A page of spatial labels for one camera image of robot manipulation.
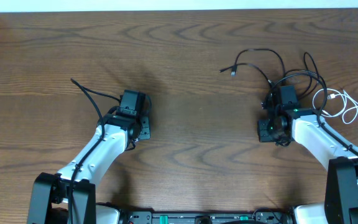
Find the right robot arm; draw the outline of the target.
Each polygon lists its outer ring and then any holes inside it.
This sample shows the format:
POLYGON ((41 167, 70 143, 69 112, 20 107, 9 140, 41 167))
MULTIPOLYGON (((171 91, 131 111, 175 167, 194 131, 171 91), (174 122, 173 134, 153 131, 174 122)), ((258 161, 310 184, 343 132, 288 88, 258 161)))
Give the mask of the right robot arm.
POLYGON ((326 169, 324 202, 293 209, 294 223, 358 224, 358 147, 341 136, 316 109, 302 108, 293 86, 272 90, 262 103, 268 118, 257 123, 260 142, 297 142, 326 169))

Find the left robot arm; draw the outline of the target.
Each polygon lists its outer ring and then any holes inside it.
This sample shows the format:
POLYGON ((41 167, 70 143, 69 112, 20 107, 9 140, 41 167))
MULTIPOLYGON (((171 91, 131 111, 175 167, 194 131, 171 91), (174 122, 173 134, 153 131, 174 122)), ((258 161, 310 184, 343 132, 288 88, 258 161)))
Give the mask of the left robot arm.
POLYGON ((149 95, 125 90, 119 105, 100 118, 89 143, 69 164, 35 179, 27 222, 121 223, 118 209, 96 202, 96 188, 119 155, 150 139, 151 107, 149 95))

